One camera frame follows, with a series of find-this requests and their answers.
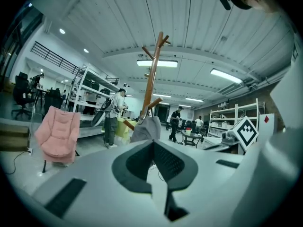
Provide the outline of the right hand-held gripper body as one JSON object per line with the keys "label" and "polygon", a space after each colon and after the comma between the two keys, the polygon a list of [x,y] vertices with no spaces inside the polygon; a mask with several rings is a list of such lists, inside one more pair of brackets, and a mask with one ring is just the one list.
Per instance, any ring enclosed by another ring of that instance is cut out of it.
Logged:
{"label": "right hand-held gripper body", "polygon": [[231,129],[222,135],[222,145],[224,153],[245,154],[249,147],[256,141],[258,130],[245,116],[239,120]]}

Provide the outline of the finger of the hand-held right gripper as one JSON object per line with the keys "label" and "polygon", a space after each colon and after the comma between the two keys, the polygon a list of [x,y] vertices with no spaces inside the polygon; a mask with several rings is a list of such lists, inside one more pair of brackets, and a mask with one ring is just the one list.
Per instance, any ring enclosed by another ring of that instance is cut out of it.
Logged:
{"label": "finger of the hand-held right gripper", "polygon": [[203,137],[204,150],[232,150],[238,149],[238,142],[225,143],[222,138],[216,137]]}

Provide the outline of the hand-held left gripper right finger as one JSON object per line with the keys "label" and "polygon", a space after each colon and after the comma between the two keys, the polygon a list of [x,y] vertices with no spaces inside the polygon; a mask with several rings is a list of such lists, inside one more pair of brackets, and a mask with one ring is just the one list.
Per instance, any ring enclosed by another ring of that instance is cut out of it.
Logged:
{"label": "hand-held left gripper right finger", "polygon": [[153,142],[153,156],[166,180],[164,210],[155,227],[229,227],[235,209],[228,181],[243,156]]}

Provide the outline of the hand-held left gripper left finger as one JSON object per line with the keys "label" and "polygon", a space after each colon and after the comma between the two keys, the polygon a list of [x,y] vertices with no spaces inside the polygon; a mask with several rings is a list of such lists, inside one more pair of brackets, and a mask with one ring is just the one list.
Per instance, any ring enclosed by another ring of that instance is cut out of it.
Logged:
{"label": "hand-held left gripper left finger", "polygon": [[80,179],[86,184],[63,215],[64,226],[164,227],[166,218],[152,196],[127,190],[112,173],[114,159],[136,146],[131,143],[82,156],[39,186],[33,198],[46,206],[70,180]]}

